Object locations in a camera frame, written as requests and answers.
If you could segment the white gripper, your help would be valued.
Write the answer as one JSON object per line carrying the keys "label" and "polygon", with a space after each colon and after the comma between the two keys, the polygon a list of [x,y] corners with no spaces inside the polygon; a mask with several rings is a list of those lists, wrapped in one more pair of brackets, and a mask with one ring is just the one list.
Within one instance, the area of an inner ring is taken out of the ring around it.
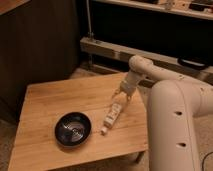
{"label": "white gripper", "polygon": [[117,95],[119,95],[121,92],[126,93],[126,104],[129,104],[131,99],[132,99],[132,95],[136,90],[137,87],[137,80],[136,79],[132,79],[132,78],[125,78],[121,83],[120,83],[120,89],[116,89],[114,94],[112,95],[112,98],[115,98]]}

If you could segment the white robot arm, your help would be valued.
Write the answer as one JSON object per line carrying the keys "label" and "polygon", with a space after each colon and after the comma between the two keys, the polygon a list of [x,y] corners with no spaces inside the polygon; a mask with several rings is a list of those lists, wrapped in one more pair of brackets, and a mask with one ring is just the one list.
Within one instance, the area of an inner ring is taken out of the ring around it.
{"label": "white robot arm", "polygon": [[134,55],[116,90],[130,98],[144,75],[154,81],[147,102],[150,171],[202,171],[194,119],[213,114],[213,86]]}

